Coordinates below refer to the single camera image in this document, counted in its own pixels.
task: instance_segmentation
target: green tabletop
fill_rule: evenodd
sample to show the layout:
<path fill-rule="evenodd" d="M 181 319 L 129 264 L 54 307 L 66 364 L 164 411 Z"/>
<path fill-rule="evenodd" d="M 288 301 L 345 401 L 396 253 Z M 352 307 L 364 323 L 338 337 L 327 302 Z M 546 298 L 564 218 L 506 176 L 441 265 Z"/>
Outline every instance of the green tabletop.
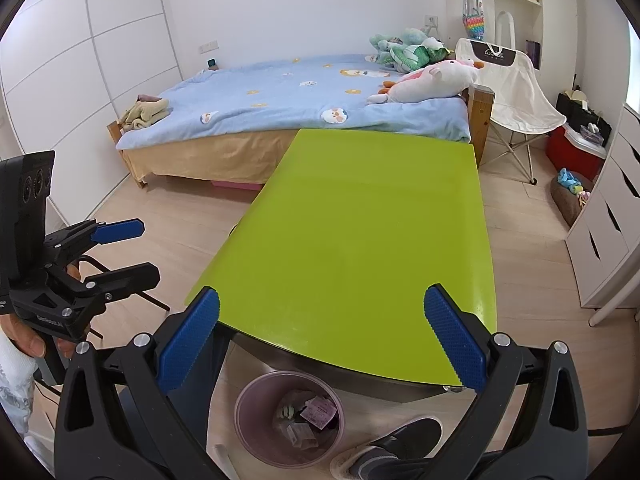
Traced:
<path fill-rule="evenodd" d="M 473 147 L 300 130 L 191 297 L 212 286 L 221 322 L 296 354 L 395 380 L 460 384 L 424 317 L 433 283 L 495 332 Z"/>

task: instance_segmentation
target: beige bed sheet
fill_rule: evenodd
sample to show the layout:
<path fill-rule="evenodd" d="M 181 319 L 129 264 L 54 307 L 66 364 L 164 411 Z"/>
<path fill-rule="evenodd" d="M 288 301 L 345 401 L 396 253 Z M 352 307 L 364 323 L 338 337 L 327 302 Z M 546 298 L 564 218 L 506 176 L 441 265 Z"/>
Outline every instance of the beige bed sheet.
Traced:
<path fill-rule="evenodd" d="M 148 174 L 264 184 L 297 130 L 245 132 L 123 150 L 138 181 Z"/>

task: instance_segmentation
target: wall outlet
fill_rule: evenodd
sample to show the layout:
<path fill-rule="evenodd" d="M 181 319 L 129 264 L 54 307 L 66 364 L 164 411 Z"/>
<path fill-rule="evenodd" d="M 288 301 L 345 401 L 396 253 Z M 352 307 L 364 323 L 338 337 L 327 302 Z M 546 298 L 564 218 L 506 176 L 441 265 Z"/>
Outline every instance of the wall outlet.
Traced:
<path fill-rule="evenodd" d="M 218 40 L 210 41 L 209 43 L 205 43 L 198 47 L 198 54 L 204 54 L 205 52 L 210 52 L 211 50 L 216 50 L 218 48 Z"/>
<path fill-rule="evenodd" d="M 438 28 L 438 17 L 430 16 L 428 14 L 424 15 L 424 26 L 425 27 L 434 27 Z"/>

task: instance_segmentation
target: metal screw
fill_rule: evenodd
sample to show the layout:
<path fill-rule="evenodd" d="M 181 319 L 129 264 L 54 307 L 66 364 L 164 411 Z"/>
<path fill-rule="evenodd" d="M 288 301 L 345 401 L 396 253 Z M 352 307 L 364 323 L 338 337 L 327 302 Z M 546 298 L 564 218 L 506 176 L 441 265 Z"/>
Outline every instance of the metal screw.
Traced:
<path fill-rule="evenodd" d="M 459 394 L 465 391 L 464 386 L 443 386 L 444 391 L 450 394 Z"/>
<path fill-rule="evenodd" d="M 562 341 L 556 341 L 554 343 L 554 349 L 559 354 L 566 354 L 569 351 L 569 347 L 565 343 L 563 343 Z"/>
<path fill-rule="evenodd" d="M 140 348 L 148 345 L 150 341 L 151 341 L 151 336 L 145 333 L 138 334 L 137 336 L 135 336 L 135 338 L 133 338 L 133 344 Z"/>
<path fill-rule="evenodd" d="M 498 346 L 509 346 L 511 344 L 511 338 L 503 333 L 498 333 L 494 335 L 494 342 Z"/>
<path fill-rule="evenodd" d="M 91 345 L 87 341 L 81 341 L 76 345 L 76 352 L 80 355 L 86 354 L 91 348 Z"/>

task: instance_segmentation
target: brown bean bag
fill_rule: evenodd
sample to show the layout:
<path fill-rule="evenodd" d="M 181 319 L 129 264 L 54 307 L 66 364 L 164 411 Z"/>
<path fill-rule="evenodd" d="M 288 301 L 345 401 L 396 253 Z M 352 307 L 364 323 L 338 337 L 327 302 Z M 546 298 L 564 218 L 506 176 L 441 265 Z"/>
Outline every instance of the brown bean bag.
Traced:
<path fill-rule="evenodd" d="M 590 192 L 593 190 L 593 183 L 591 180 L 580 173 L 577 173 L 577 171 L 571 171 L 571 174 L 582 183 L 582 187 L 585 191 Z M 581 211 L 578 197 L 561 184 L 558 184 L 558 180 L 556 178 L 551 181 L 551 196 L 562 213 L 562 218 L 564 218 L 569 227 L 571 227 Z"/>

